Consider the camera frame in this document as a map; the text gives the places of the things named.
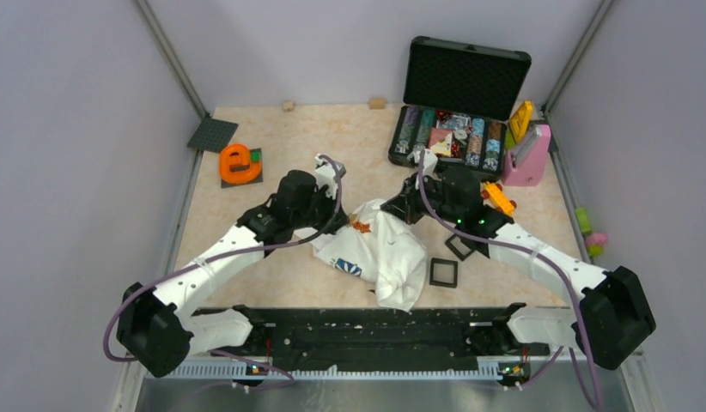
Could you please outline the white garment with blue print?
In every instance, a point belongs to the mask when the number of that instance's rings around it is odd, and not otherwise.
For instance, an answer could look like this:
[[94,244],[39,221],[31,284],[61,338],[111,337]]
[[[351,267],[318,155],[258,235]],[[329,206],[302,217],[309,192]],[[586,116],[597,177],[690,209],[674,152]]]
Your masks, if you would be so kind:
[[[377,304],[408,312],[419,300],[428,272],[425,244],[400,219],[380,210],[382,199],[361,204],[350,223],[310,242],[313,255],[334,269],[374,285]],[[351,223],[369,223],[359,233]]]

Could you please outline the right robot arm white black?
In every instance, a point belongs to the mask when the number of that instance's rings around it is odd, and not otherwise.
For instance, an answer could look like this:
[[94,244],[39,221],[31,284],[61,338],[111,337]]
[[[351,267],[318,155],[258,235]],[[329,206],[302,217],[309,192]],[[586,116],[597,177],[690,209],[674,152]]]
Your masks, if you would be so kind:
[[491,206],[492,198],[456,174],[436,180],[414,173],[381,208],[406,224],[425,216],[438,221],[470,249],[516,268],[571,304],[569,309],[516,305],[492,331],[499,351],[514,354],[526,343],[577,348],[596,366],[617,369],[656,330],[637,274],[559,251]]

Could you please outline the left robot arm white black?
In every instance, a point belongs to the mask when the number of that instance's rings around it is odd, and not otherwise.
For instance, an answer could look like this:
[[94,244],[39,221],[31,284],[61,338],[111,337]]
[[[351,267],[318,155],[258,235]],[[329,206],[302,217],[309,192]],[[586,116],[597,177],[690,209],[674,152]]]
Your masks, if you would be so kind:
[[[160,378],[188,357],[214,349],[259,352],[265,333],[246,315],[235,309],[210,314],[197,310],[219,287],[274,251],[304,245],[344,225],[344,168],[326,156],[319,161],[313,173],[288,172],[264,203],[247,210],[182,269],[147,285],[128,287],[103,333],[107,359],[138,361]],[[112,353],[112,338],[128,356]]]

